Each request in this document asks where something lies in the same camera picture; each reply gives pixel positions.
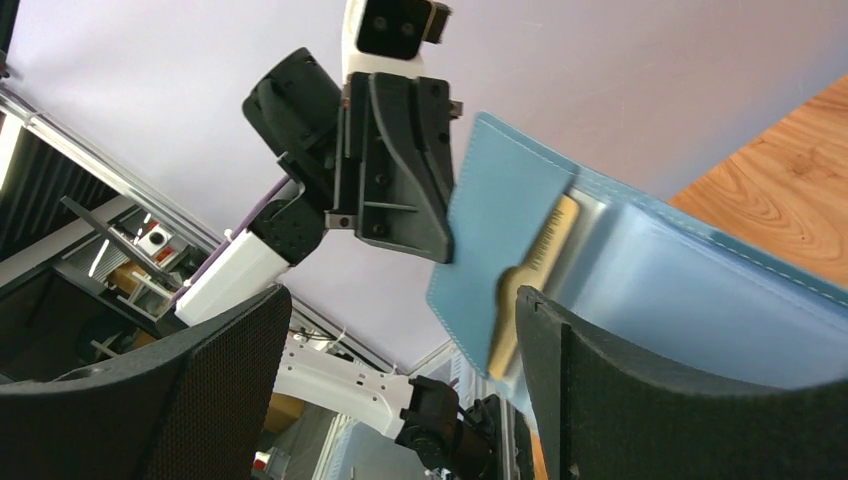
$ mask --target blue wallet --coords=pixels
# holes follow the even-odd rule
[[[563,194],[581,208],[542,289],[549,298],[625,340],[713,374],[780,388],[848,376],[844,289],[484,113],[448,210],[454,262],[435,267],[427,295],[484,377],[501,274],[522,262]],[[529,402],[521,379],[512,383],[507,396],[517,406]]]

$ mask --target purple cable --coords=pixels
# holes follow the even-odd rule
[[[238,237],[241,232],[243,232],[247,229],[248,226],[250,226],[250,222],[252,222],[253,219],[256,218],[257,215],[259,215],[259,212],[262,211],[262,209],[271,200],[271,198],[273,198],[274,195],[277,194],[277,192],[282,190],[283,187],[285,187],[286,184],[289,183],[289,180],[290,178],[288,176],[283,177],[282,180],[277,182],[276,185],[274,185],[274,187],[271,188],[271,190],[266,193],[261,200],[259,200],[259,203],[257,203],[256,206],[254,206],[253,209],[251,209],[250,212],[247,214],[247,217],[242,220],[241,224],[238,226],[238,229],[233,231],[233,239]],[[194,282],[197,281],[200,276],[203,275],[213,263],[215,263],[215,260],[217,260],[218,257],[220,257],[222,253],[224,253],[224,250],[226,250],[229,246],[229,241],[224,241],[223,243],[221,243],[221,245],[219,245],[218,248],[216,248],[215,251],[212,252],[211,255],[209,255],[209,258],[207,258],[206,261],[203,262],[203,264],[200,266],[200,268],[198,268],[197,271],[194,273],[194,275],[191,277],[191,283],[194,284]],[[176,304],[177,300],[179,300],[183,295],[185,295],[185,292],[187,292],[188,289],[189,287],[184,286],[177,290],[177,292],[171,298],[171,305]]]

